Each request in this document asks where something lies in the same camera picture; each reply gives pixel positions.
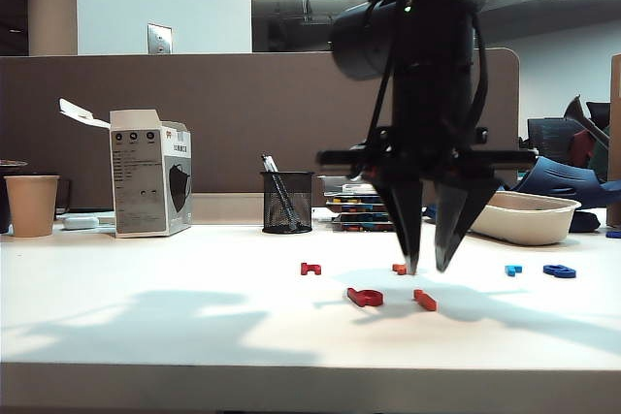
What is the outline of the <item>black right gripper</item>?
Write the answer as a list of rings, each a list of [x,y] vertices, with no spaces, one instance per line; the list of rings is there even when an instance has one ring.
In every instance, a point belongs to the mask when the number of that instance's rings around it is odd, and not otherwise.
[[[381,88],[366,139],[347,150],[317,153],[323,167],[348,166],[353,175],[380,171],[426,179],[446,175],[482,177],[497,170],[528,169],[537,155],[525,150],[475,150],[487,143],[488,129],[478,122],[484,113],[488,90],[478,88],[472,99],[455,107],[433,98],[422,105],[404,96],[399,88],[391,92],[392,121],[378,124],[386,90]],[[454,179],[436,182],[436,268],[444,272],[463,237],[500,187],[498,179]],[[422,220],[422,188],[419,180],[388,185],[373,182],[382,199],[405,258],[407,273],[416,273]]]

